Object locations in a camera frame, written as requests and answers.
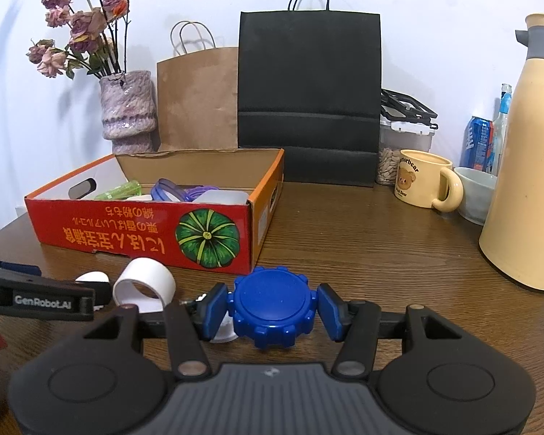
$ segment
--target bear illustration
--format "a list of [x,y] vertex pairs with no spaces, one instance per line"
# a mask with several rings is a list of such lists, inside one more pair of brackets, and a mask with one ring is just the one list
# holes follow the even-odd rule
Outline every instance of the bear illustration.
[[408,190],[415,181],[415,173],[399,167],[397,173],[397,186],[402,190]]

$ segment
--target blue plastic lid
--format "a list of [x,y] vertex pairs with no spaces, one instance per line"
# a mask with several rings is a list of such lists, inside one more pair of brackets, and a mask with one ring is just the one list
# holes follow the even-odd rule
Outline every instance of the blue plastic lid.
[[234,331],[250,337],[256,347],[291,347],[297,336],[312,331],[317,295],[304,275],[286,267],[256,267],[250,275],[236,278],[234,285],[228,295]]

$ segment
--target cardboard box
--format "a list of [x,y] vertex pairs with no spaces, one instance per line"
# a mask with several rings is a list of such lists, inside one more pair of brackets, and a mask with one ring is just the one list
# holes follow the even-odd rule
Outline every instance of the cardboard box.
[[[247,274],[282,191],[283,168],[282,149],[108,155],[36,190],[25,202],[43,244]],[[244,190],[250,197],[247,204],[233,206],[92,200],[129,180],[139,181],[143,193],[149,193],[159,178],[184,187]],[[76,194],[80,188],[86,188],[82,198],[71,199],[69,191]]]

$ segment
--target pink vase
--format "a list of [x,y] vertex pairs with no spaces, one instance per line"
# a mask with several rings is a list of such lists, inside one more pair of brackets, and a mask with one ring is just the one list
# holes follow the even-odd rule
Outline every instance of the pink vase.
[[152,152],[151,132],[157,128],[151,72],[136,70],[108,75],[99,81],[103,137],[113,142],[114,154]]

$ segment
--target white plastic container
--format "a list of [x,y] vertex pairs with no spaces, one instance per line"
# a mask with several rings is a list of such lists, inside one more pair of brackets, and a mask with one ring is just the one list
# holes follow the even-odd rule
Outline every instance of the white plastic container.
[[463,201],[458,209],[460,216],[474,224],[484,225],[498,178],[473,168],[457,167],[454,171],[463,184]]
[[245,191],[236,190],[208,190],[202,193],[196,199],[194,203],[206,203],[206,204],[246,204],[248,200],[248,193]]
[[401,150],[413,149],[429,152],[434,135],[434,128],[425,124],[390,121],[381,116],[376,182],[380,185],[394,185]]

